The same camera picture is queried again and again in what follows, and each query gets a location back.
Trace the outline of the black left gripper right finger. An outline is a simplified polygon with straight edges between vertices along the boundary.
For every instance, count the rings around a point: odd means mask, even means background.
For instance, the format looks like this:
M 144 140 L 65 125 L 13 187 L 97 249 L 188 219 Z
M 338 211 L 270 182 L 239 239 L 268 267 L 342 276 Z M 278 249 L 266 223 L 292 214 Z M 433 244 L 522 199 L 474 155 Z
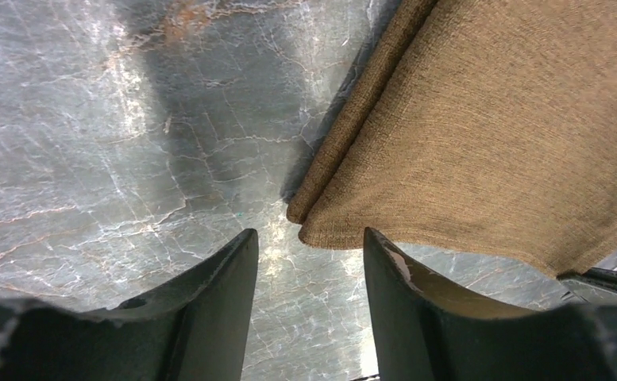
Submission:
M 382 380 L 617 380 L 617 304 L 500 302 L 371 228 L 363 253 Z

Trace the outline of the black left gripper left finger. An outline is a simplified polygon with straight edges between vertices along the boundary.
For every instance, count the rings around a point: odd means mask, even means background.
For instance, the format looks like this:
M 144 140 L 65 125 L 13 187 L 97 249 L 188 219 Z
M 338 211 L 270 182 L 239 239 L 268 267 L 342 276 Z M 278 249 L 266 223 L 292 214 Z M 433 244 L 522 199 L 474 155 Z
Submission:
M 0 380 L 239 380 L 258 259 L 245 229 L 111 310 L 0 298 Z

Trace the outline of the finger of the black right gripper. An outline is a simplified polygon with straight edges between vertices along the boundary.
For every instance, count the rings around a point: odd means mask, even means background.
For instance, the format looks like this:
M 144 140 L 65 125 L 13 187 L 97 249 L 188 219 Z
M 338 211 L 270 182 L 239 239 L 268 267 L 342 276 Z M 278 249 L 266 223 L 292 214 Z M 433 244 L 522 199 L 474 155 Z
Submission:
M 617 304 L 617 271 L 593 267 L 584 274 L 568 273 L 557 278 L 567 289 L 564 302 Z

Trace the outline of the brown cloth napkin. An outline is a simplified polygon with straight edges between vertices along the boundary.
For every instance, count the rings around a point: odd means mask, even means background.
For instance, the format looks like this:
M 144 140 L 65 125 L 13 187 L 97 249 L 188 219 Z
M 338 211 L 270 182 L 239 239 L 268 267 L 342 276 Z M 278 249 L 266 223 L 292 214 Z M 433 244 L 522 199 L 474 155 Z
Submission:
M 403 1 L 291 199 L 310 246 L 617 248 L 617 1 Z

